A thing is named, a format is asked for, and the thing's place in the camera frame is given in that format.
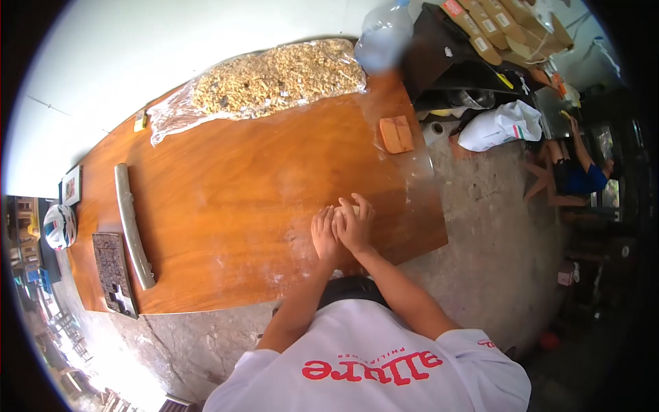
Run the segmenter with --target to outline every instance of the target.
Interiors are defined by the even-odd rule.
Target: framed photo
[[[62,179],[62,204],[73,206],[80,202],[80,172],[81,167],[78,165]]]

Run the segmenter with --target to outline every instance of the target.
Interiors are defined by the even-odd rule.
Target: metal rolling pin
[[[115,166],[115,186],[117,187],[117,202],[119,203],[119,215],[121,216],[121,225],[126,237],[126,245],[132,260],[132,267],[135,269],[142,289],[149,289],[156,285],[154,274],[151,272],[151,265],[146,260],[140,232],[137,230],[135,221],[135,209],[132,206],[132,193],[130,192],[130,183],[128,182],[128,165],[120,163]]]

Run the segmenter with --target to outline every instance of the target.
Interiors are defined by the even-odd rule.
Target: roll of tape
[[[449,131],[438,121],[428,123],[423,128],[423,140],[426,141],[426,146],[430,146],[440,137],[448,137]]]

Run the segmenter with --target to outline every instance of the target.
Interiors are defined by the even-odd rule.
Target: white t-shirt
[[[530,391],[482,330],[432,341],[378,303],[346,299],[320,309],[282,354],[245,352],[204,412],[514,412],[527,410]]]

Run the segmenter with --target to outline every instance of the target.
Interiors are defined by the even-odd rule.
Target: bag of granola
[[[349,40],[314,40],[218,63],[147,110],[151,144],[214,119],[256,119],[326,97],[364,92]]]

